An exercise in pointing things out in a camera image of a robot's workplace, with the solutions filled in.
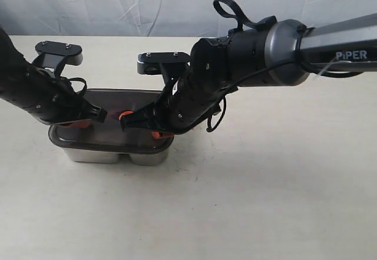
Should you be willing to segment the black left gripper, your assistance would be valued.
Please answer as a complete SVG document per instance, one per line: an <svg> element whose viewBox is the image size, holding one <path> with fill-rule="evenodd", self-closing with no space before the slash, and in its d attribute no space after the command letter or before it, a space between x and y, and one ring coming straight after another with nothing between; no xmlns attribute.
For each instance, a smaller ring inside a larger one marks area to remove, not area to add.
<svg viewBox="0 0 377 260"><path fill-rule="evenodd" d="M44 124L63 124L68 128L87 128L90 121L103 123L107 111L91 104L84 94L87 83L81 77L53 78L47 92L29 108L29 114Z"/></svg>

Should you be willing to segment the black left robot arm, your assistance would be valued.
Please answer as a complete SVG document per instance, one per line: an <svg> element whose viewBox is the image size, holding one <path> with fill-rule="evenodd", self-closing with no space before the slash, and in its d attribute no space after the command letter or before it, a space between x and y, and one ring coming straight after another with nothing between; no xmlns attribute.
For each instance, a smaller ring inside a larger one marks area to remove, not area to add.
<svg viewBox="0 0 377 260"><path fill-rule="evenodd" d="M37 57L27 61L1 29L1 99L46 125L104 122L107 111L84 97L86 81L62 76L66 65L82 63L82 47L43 40L35 50Z"/></svg>

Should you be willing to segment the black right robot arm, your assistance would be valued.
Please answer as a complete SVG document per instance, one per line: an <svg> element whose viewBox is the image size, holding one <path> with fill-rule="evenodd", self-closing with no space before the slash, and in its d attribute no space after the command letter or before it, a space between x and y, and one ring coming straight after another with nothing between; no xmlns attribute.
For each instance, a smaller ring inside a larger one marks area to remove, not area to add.
<svg viewBox="0 0 377 260"><path fill-rule="evenodd" d="M120 115L123 130L184 134L206 122L213 132L223 118L227 95L240 87L291 87L314 74L350 78L376 71L376 15L322 27L288 19L267 20L261 29L201 38L189 54L138 56L140 74L160 74L165 86L151 103Z"/></svg>

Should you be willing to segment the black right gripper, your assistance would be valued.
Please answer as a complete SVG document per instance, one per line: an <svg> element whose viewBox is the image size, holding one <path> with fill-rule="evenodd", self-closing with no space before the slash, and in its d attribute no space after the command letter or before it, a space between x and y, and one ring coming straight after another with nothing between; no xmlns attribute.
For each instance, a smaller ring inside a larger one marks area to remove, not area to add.
<svg viewBox="0 0 377 260"><path fill-rule="evenodd" d="M154 139L186 133L211 117L226 89L227 81L215 77L169 77L156 101L120 112L121 128L151 130Z"/></svg>

